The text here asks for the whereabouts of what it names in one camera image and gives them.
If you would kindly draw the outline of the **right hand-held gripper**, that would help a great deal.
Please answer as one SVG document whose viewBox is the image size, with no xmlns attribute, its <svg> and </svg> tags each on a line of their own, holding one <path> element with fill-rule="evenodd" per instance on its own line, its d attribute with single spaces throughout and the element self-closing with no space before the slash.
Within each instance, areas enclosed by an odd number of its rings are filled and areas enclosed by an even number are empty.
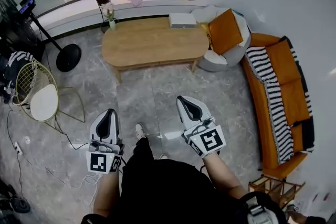
<svg viewBox="0 0 336 224">
<path fill-rule="evenodd" d="M 185 130 L 183 137 L 199 157 L 216 153 L 226 145 L 221 126 L 216 124 L 214 117 L 210 117 L 211 113 L 203 102 L 179 95 L 176 106 Z"/>
</svg>

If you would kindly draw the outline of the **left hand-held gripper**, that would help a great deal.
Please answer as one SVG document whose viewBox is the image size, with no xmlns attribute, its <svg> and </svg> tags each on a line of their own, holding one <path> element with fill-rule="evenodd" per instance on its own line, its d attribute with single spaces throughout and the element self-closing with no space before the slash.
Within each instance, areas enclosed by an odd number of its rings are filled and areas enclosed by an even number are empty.
<svg viewBox="0 0 336 224">
<path fill-rule="evenodd" d="M 93 173 L 114 173 L 118 170 L 124 150 L 119 136 L 119 120 L 114 109 L 100 113 L 90 127 L 89 150 L 86 151 L 87 169 Z"/>
</svg>

